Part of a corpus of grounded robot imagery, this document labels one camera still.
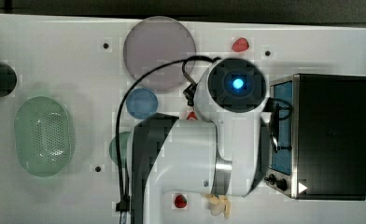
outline blue cup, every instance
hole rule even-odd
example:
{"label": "blue cup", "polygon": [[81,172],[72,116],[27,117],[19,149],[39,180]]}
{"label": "blue cup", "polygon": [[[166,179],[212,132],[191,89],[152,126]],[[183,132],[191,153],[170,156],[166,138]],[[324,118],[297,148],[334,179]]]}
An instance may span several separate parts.
{"label": "blue cup", "polygon": [[136,119],[146,119],[155,114],[158,109],[158,100],[153,91],[139,88],[131,91],[127,97],[128,113]]}

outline red strawberry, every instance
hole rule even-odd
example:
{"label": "red strawberry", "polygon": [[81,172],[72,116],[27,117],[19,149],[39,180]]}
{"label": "red strawberry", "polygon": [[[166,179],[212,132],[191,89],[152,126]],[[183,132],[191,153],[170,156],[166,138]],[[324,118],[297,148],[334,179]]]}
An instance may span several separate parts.
{"label": "red strawberry", "polygon": [[176,208],[184,208],[184,207],[186,207],[186,205],[187,205],[187,200],[183,195],[179,194],[175,197]]}
{"label": "red strawberry", "polygon": [[232,50],[235,52],[242,52],[247,49],[249,49],[249,43],[243,37],[240,37],[239,39],[235,40],[235,42],[232,45]]}

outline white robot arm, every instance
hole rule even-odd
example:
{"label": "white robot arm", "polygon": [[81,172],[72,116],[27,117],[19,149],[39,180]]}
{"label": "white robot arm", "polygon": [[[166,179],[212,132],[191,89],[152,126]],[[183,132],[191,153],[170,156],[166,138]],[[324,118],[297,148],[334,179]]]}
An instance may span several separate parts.
{"label": "white robot arm", "polygon": [[162,224],[167,191],[245,196],[252,189],[260,113],[268,82],[252,63],[225,59],[209,67],[194,95],[201,121],[156,114],[128,143],[132,224]]}

